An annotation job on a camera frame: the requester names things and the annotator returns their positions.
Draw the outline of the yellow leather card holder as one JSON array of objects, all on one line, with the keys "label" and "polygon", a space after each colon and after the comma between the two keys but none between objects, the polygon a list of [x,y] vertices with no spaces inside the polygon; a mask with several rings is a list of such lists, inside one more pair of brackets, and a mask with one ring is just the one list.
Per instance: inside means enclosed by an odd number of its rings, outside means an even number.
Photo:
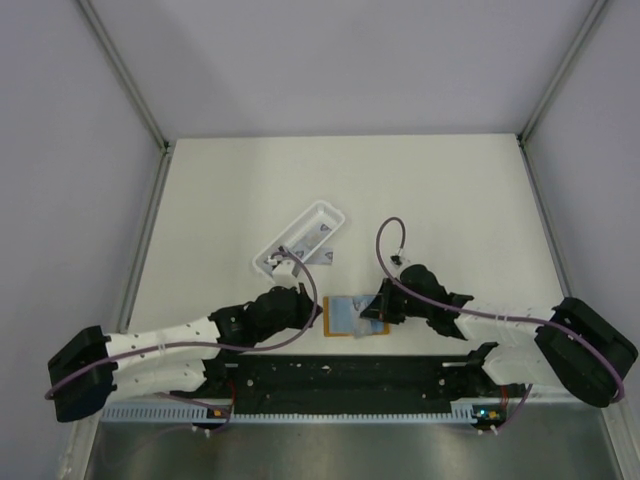
[{"label": "yellow leather card holder", "polygon": [[[323,298],[323,332],[325,337],[354,337],[351,322],[351,300],[353,297],[325,296]],[[379,325],[378,333],[372,336],[383,336],[391,333],[389,324],[377,322]]]}]

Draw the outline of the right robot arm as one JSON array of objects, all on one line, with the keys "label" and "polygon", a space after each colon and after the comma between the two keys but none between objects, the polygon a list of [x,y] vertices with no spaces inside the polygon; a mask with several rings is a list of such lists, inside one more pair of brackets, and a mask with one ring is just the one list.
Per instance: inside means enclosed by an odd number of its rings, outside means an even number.
[{"label": "right robot arm", "polygon": [[360,315],[394,325],[421,318],[441,336],[487,345],[466,372],[469,388],[481,396],[510,384],[539,385],[606,408],[624,397],[624,379],[639,356],[630,340],[578,298],[511,314],[447,291],[420,264],[385,278]]}]

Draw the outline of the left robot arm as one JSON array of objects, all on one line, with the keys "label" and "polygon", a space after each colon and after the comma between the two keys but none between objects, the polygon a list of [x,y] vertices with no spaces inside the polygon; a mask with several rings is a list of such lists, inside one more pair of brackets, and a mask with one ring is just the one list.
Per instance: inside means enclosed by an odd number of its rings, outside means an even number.
[{"label": "left robot arm", "polygon": [[128,334],[86,327],[48,361],[45,397],[57,421],[70,423],[134,397],[197,390],[216,396],[227,382],[218,356],[266,352],[267,340],[288,329],[302,336],[321,312],[316,290],[276,286],[174,327]]}]

